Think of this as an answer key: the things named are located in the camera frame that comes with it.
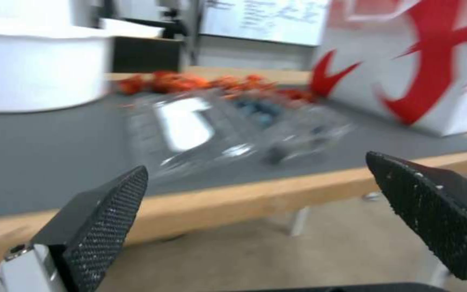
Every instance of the wooden table edge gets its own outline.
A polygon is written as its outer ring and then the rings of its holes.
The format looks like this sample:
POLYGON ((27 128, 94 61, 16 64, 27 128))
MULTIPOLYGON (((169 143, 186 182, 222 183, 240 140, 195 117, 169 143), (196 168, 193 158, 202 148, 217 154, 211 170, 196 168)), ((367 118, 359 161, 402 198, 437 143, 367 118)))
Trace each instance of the wooden table edge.
MULTIPOLYGON (((414 160, 467 174, 467 152, 414 160)), ((144 198, 126 245, 261 218, 377 190, 366 168, 310 174, 144 198)), ((28 241, 57 210, 0 217, 0 259, 28 241)))

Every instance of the floor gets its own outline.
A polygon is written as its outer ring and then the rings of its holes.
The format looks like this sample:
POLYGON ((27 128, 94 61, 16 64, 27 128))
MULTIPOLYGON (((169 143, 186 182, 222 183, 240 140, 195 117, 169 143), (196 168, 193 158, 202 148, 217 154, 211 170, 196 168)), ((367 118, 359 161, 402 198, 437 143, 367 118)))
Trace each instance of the floor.
MULTIPOLYGON (((225 291, 413 281, 423 242, 386 200, 314 207, 304 234, 289 215, 189 233, 125 249, 99 292, 225 291)), ((451 278, 446 289, 467 292, 451 278)))

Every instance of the white bowl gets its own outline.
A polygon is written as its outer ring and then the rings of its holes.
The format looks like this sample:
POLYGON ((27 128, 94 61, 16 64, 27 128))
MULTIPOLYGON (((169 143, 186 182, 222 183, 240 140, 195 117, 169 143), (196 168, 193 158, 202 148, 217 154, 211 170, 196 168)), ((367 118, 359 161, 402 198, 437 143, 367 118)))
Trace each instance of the white bowl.
POLYGON ((107 91, 108 33, 0 18, 0 112, 61 109, 107 91))

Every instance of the whiteboard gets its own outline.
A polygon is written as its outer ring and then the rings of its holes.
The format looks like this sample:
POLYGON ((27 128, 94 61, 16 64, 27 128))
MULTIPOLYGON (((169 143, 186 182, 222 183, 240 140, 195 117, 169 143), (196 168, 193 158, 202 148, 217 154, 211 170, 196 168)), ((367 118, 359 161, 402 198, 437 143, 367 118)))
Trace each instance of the whiteboard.
POLYGON ((330 0, 206 0, 201 33, 306 46, 320 44, 330 0))

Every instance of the black gripper pad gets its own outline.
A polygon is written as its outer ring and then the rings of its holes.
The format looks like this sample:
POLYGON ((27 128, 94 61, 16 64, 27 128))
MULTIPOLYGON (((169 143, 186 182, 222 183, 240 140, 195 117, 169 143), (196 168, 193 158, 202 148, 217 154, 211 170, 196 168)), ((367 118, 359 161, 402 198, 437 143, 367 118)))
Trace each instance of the black gripper pad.
POLYGON ((467 279, 467 179, 368 152, 367 166, 394 212, 460 279, 467 279))

